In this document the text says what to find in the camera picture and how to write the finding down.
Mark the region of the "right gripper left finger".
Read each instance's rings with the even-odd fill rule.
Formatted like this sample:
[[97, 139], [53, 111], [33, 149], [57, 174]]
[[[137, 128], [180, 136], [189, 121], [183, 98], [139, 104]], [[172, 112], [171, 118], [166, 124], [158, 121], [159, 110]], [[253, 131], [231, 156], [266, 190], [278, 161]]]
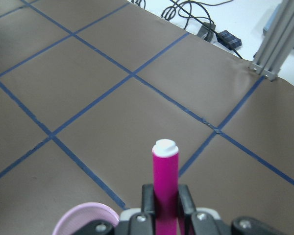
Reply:
[[153, 184], [144, 184], [142, 186], [141, 212], [150, 215], [153, 220], [155, 219], [156, 210]]

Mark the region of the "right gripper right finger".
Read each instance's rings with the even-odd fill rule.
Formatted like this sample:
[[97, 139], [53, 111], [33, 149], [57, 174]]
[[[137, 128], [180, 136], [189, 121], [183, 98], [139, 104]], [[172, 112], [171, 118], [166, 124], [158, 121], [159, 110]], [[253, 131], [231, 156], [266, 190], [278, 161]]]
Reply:
[[195, 212], [196, 207], [188, 186], [185, 184], [178, 185], [177, 218], [180, 230], [190, 229], [192, 214]]

